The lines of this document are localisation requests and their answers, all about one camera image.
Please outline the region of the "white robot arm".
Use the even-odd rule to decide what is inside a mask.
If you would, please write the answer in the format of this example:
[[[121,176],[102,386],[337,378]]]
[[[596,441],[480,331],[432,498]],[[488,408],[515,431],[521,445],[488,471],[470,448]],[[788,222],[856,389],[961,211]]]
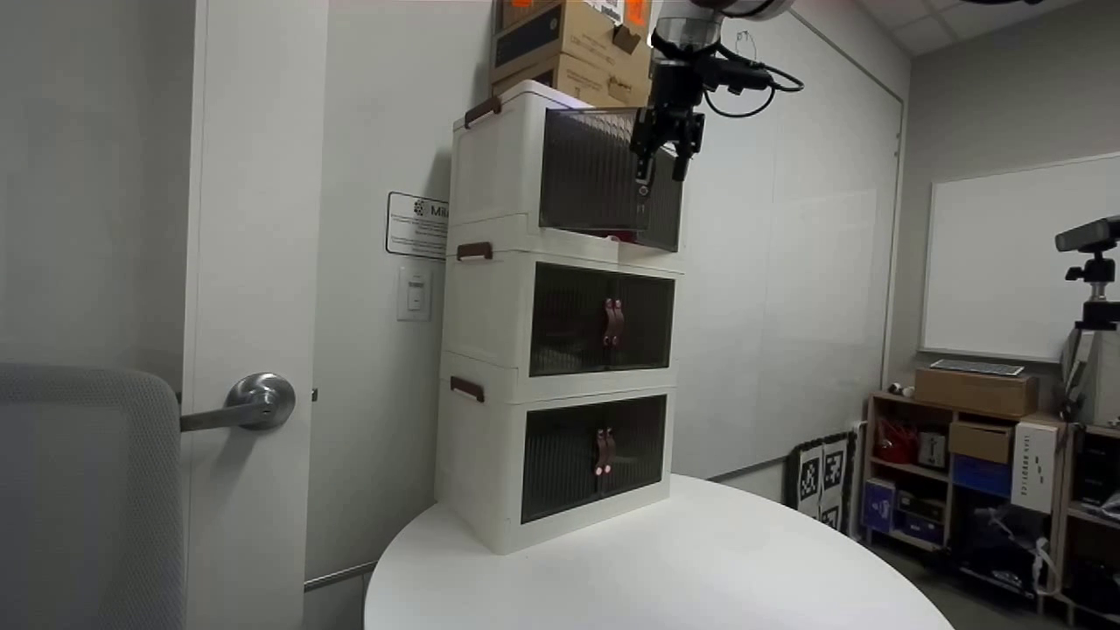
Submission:
[[[722,32],[729,21],[771,21],[791,0],[660,0],[651,46],[651,90],[633,111],[630,154],[638,162],[638,193],[655,182],[655,159],[672,149],[672,179],[681,182],[690,159],[702,146],[700,106],[712,90],[763,90],[744,118],[771,110],[775,95],[799,95],[801,76],[733,51]]]

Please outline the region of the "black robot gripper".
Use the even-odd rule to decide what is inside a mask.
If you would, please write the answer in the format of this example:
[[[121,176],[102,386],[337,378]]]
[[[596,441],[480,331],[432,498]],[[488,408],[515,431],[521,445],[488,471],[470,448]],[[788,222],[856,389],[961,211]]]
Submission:
[[[672,146],[672,182],[684,182],[690,159],[700,149],[702,116],[696,111],[702,95],[702,76],[696,70],[696,51],[675,43],[651,39],[651,95],[633,116],[630,149],[633,149],[633,187],[638,197],[651,193],[651,154]]]

